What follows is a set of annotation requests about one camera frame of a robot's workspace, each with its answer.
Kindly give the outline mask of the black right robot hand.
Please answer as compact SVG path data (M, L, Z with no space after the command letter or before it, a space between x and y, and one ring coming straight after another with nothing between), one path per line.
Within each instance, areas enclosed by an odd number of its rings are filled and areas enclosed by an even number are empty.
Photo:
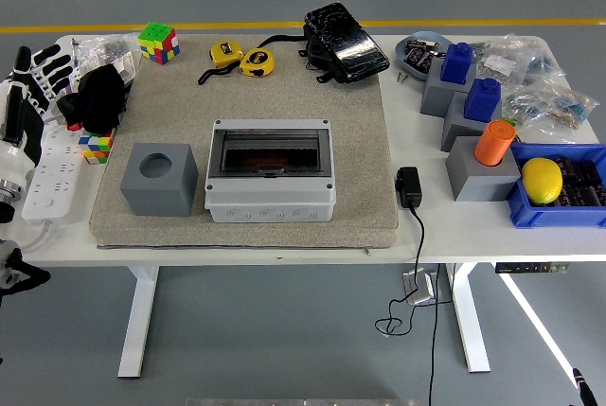
M574 382L579 391L579 397L583 406L597 406L597 400L587 384L585 377L581 374L578 368L572 369Z

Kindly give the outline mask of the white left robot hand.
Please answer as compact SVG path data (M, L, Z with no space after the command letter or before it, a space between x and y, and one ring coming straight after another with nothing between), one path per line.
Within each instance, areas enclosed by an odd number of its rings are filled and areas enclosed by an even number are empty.
M70 88L74 60L59 44L18 49L1 82L1 179L19 187L39 164L45 125L61 117L58 100Z

